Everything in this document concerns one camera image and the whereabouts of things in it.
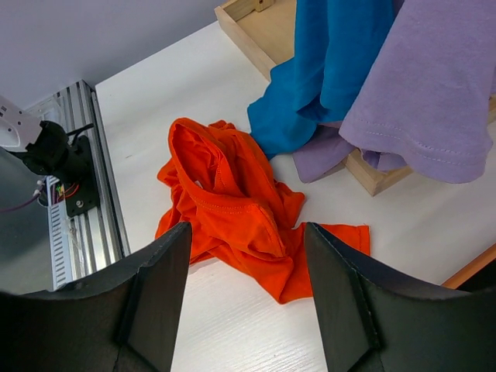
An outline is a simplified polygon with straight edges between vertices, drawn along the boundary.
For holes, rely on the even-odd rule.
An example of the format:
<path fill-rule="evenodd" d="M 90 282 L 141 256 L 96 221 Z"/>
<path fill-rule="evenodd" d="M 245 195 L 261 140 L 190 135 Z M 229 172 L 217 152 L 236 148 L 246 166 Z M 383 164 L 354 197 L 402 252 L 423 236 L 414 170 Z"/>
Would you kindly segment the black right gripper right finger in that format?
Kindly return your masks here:
<path fill-rule="evenodd" d="M 421 281 L 305 228 L 315 309 L 330 371 L 493 371 L 495 290 Z"/>

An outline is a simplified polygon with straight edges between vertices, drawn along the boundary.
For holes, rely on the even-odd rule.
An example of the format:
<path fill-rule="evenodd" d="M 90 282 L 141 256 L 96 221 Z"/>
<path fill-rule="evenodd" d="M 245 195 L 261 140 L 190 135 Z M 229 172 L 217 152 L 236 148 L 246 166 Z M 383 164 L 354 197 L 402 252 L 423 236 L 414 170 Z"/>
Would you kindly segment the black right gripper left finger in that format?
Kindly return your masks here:
<path fill-rule="evenodd" d="M 1 295 L 3 371 L 168 371 L 191 252 L 181 222 L 56 291 Z"/>

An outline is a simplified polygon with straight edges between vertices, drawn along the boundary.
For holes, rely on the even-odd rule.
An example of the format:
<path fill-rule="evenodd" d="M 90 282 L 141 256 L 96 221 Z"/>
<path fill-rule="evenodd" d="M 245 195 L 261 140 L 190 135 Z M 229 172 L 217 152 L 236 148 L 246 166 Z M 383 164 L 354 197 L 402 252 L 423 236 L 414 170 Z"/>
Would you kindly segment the orange t shirt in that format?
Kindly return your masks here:
<path fill-rule="evenodd" d="M 221 260 L 279 304 L 311 297 L 299 221 L 305 196 L 275 179 L 253 137 L 226 121 L 205 126 L 179 118 L 168 146 L 170 159 L 157 177 L 169 187 L 172 205 L 156 234 L 188 222 L 191 263 Z"/>

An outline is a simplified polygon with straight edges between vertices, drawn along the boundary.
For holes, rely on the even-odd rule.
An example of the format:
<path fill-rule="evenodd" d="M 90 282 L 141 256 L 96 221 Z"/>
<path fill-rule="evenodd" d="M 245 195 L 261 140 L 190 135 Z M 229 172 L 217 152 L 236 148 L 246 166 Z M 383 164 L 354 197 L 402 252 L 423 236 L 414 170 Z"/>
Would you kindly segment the blue t shirt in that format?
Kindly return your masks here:
<path fill-rule="evenodd" d="M 392 1 L 296 3 L 294 56 L 271 70 L 267 89 L 247 109 L 251 135 L 268 158 L 298 150 L 319 124 L 345 118 L 394 18 Z"/>

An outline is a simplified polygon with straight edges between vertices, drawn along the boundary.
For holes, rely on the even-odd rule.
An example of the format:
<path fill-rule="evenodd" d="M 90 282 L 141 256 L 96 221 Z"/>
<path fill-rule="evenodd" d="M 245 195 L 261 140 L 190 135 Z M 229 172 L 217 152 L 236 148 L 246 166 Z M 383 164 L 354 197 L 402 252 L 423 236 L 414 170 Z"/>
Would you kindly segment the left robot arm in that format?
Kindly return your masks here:
<path fill-rule="evenodd" d="M 1 212 L 14 212 L 41 199 L 51 205 L 52 197 L 57 204 L 66 203 L 69 217 L 97 208 L 100 195 L 91 145 L 82 134 L 93 127 L 90 123 L 68 133 L 61 125 L 39 119 L 1 97 L 1 148 L 21 160 L 32 173 L 53 176 L 60 182 L 60 188 L 50 187 L 43 193 L 47 183 L 41 181 L 28 201 Z"/>

